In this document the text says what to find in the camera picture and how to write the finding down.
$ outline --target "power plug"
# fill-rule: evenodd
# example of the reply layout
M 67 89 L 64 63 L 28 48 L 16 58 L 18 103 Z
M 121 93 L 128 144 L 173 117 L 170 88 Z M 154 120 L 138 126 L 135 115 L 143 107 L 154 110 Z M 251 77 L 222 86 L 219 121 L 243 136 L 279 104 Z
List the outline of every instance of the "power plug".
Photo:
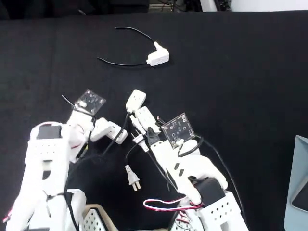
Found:
M 96 120 L 95 127 L 91 133 L 91 141 L 96 142 L 110 131 L 110 123 L 105 118 Z
M 139 120 L 136 119 L 135 116 L 131 115 L 130 116 L 130 120 L 131 120 L 131 123 L 133 124 L 133 126 L 138 129 L 139 132 L 142 133 L 142 135 L 145 135 L 146 134 L 146 131 L 143 129 L 142 125 L 139 123 Z
M 141 108 L 145 101 L 146 94 L 140 90 L 135 89 L 126 102 L 126 109 L 130 113 L 134 113 Z
M 155 124 L 156 120 L 154 116 L 146 106 L 138 109 L 135 112 L 135 116 L 143 126 L 144 130 L 147 131 L 148 128 L 151 127 L 155 133 L 160 132 L 159 127 Z
M 117 134 L 120 132 L 121 127 L 118 124 L 115 124 L 111 121 L 109 121 L 108 124 L 109 124 L 109 131 L 107 132 L 107 137 L 114 140 Z M 126 137 L 127 137 L 127 131 L 124 129 L 115 142 L 117 144 L 122 144 L 123 141 L 126 139 Z

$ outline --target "metal prong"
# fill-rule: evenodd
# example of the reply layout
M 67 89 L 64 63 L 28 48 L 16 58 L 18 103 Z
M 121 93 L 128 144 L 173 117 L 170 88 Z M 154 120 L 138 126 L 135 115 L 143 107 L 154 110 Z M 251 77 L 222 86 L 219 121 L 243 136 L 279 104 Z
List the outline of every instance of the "metal prong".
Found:
M 134 191 L 137 191 L 137 187 L 136 187 L 135 184 L 133 184 L 133 189 L 134 189 Z
M 137 188 L 138 188 L 138 189 L 141 189 L 141 186 L 140 186 L 139 181 L 136 182 L 136 185 L 137 185 Z

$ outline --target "white plug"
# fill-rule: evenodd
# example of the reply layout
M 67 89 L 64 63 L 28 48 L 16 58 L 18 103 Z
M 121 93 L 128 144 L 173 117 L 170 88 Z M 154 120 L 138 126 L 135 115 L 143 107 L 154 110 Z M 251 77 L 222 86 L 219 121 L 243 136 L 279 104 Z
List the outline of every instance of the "white plug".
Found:
M 96 142 L 110 131 L 110 123 L 105 118 L 96 120 L 95 127 L 91 133 L 91 141 Z
M 128 184 L 133 186 L 134 191 L 137 191 L 138 189 L 141 189 L 140 186 L 140 179 L 137 177 L 137 175 L 130 169 L 129 165 L 125 166 L 125 170 L 127 172 L 128 177 Z
M 149 147 L 146 145 L 142 134 L 139 134 L 138 136 L 134 137 L 133 142 L 138 144 L 144 150 L 145 153 L 149 151 Z
M 120 132 L 121 127 L 118 124 L 115 124 L 111 121 L 108 121 L 108 124 L 109 124 L 109 131 L 107 132 L 107 137 L 114 140 L 117 134 Z M 117 144 L 122 144 L 123 141 L 126 139 L 126 137 L 127 137 L 127 131 L 124 129 L 115 142 Z
M 160 46 L 157 42 L 154 42 L 154 46 L 156 47 L 157 51 L 148 55 L 146 63 L 149 64 L 150 66 L 156 66 L 168 62 L 169 61 L 168 50 Z
M 138 109 L 135 112 L 135 116 L 143 126 L 144 130 L 147 131 L 148 128 L 151 127 L 155 133 L 160 133 L 159 127 L 155 124 L 156 120 L 154 116 L 146 106 Z
M 141 108 L 145 101 L 146 94 L 140 90 L 135 89 L 126 102 L 126 109 L 128 112 L 133 113 Z
M 136 119 L 135 116 L 131 115 L 130 116 L 130 120 L 131 120 L 131 123 L 133 124 L 133 126 L 138 129 L 142 135 L 145 135 L 146 134 L 146 131 L 143 129 L 142 125 L 139 123 L 139 120 Z

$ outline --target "perforated white plate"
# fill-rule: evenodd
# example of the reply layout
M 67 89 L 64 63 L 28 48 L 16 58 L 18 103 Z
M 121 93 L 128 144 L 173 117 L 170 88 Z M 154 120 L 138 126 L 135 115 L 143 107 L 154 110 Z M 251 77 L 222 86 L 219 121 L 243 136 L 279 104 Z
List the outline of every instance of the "perforated white plate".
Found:
M 96 209 L 90 209 L 83 221 L 83 231 L 107 231 Z

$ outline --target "power cord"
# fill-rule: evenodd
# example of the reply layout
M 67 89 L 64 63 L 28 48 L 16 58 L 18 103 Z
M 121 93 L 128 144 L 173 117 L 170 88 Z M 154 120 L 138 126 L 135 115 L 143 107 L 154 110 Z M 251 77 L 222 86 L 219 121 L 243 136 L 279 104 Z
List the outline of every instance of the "power cord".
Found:
M 136 31 L 140 34 L 142 34 L 143 36 L 147 37 L 155 46 L 156 51 L 154 51 L 153 53 L 148 55 L 148 59 L 146 60 L 146 62 L 144 63 L 139 63 L 139 64 L 120 64 L 120 63 L 114 63 L 114 62 L 110 62 L 108 60 L 105 60 L 101 57 L 97 57 L 98 60 L 101 60 L 107 64 L 110 65 L 116 65 L 116 66 L 141 66 L 141 65 L 147 65 L 149 64 L 150 66 L 156 66 L 165 62 L 169 61 L 169 52 L 166 48 L 163 48 L 162 46 L 160 46 L 157 42 L 155 42 L 149 35 L 143 33 L 142 31 L 139 31 L 133 27 L 128 27 L 128 26 L 124 26 L 124 27 L 115 27 L 115 29 L 128 29 L 128 30 L 133 30 Z

